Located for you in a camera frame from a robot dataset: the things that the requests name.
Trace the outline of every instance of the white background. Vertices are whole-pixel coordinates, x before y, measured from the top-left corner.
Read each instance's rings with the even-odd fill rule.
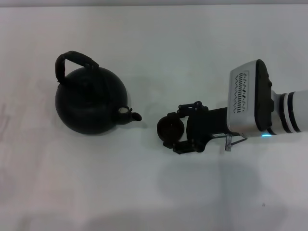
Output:
[[[20,6],[130,6],[206,4],[307,4],[308,0],[0,0],[0,7]]]
[[[259,58],[277,93],[308,89],[307,22],[300,5],[0,9],[0,230],[306,231],[306,133],[177,155],[156,124],[226,106],[229,72]],[[143,121],[64,126],[54,63],[69,50],[117,74]]]

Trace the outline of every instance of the black stripe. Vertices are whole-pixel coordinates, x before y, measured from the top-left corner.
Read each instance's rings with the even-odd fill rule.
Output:
[[[291,124],[292,124],[294,130],[295,130],[296,132],[301,132],[301,130],[300,130],[299,127],[297,126],[297,123],[296,123],[295,117],[294,117],[294,111],[293,111],[293,95],[294,95],[294,92],[291,92],[291,93],[289,93],[289,96],[288,96],[288,111],[289,111],[289,117],[290,117]]]
[[[268,128],[268,133],[272,136],[275,136],[275,132],[273,132],[273,130],[271,129],[271,127]]]
[[[283,106],[283,103],[284,103],[284,97],[285,97],[285,93],[282,94],[280,96],[280,99],[279,99],[279,117],[280,117],[280,120],[281,120],[281,123],[282,123],[282,126],[283,126],[283,129],[285,130],[286,133],[292,133],[287,125],[287,121],[285,119],[285,115],[284,115],[284,106]]]

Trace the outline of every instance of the black handle grip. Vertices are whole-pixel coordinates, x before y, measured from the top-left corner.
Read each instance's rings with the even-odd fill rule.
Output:
[[[98,68],[98,64],[94,62],[90,57],[79,53],[77,51],[69,51],[67,53],[61,54],[55,64],[56,77],[59,83],[64,83],[65,79],[65,60],[69,60],[73,63],[84,67],[91,67],[92,69]]]

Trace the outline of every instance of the kettle body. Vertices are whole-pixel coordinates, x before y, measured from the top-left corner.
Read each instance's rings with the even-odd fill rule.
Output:
[[[65,59],[83,67],[64,76]],[[138,113],[128,108],[127,91],[120,78],[91,58],[76,51],[60,55],[56,77],[60,84],[55,107],[60,119],[72,130],[100,134],[116,124],[141,120]]]

